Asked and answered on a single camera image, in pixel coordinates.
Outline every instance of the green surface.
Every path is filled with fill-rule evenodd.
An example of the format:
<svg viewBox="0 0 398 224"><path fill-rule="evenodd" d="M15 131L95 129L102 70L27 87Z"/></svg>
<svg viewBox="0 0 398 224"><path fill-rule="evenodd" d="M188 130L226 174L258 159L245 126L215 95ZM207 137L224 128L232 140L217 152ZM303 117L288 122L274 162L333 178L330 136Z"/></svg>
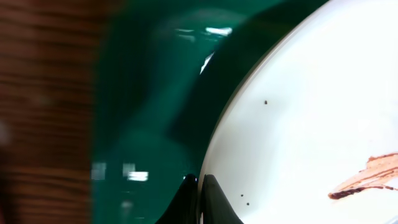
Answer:
<svg viewBox="0 0 398 224"><path fill-rule="evenodd" d="M96 67L93 223L155 223L183 176L199 175L236 87L323 2L129 1ZM148 180L128 180L123 164Z"/></svg>

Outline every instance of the wooden table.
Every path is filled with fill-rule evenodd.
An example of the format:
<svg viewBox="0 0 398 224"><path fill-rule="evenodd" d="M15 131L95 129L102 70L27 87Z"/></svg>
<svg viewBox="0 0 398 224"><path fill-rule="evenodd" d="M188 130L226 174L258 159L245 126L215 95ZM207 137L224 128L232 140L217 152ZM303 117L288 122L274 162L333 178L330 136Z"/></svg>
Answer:
<svg viewBox="0 0 398 224"><path fill-rule="evenodd" d="M90 222L92 64L109 3L0 0L6 223Z"/></svg>

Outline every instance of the white plate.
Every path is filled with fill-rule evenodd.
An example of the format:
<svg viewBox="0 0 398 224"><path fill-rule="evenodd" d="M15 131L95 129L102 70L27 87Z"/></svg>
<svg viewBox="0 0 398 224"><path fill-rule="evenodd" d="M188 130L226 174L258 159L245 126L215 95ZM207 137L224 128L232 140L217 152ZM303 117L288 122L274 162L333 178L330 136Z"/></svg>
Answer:
<svg viewBox="0 0 398 224"><path fill-rule="evenodd" d="M398 192L328 193L370 156L398 151L397 137L398 1L330 1L234 97L200 187L215 175L245 224L385 223Z"/></svg>

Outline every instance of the wood grain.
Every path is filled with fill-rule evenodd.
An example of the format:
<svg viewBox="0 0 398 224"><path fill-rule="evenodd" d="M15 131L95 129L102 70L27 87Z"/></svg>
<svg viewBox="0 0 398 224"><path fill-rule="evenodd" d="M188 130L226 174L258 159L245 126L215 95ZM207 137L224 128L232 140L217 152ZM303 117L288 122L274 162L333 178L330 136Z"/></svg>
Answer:
<svg viewBox="0 0 398 224"><path fill-rule="evenodd" d="M91 68L113 8L102 0L0 0L6 223L90 222Z"/></svg>

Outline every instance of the brown wooden surface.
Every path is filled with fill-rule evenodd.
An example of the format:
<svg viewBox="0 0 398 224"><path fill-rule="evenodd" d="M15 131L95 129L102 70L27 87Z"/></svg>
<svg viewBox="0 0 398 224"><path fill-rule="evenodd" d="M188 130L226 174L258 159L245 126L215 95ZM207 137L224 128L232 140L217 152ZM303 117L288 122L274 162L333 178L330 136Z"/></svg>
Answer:
<svg viewBox="0 0 398 224"><path fill-rule="evenodd" d="M91 66L102 0L0 0L0 205L6 223L90 222Z"/></svg>

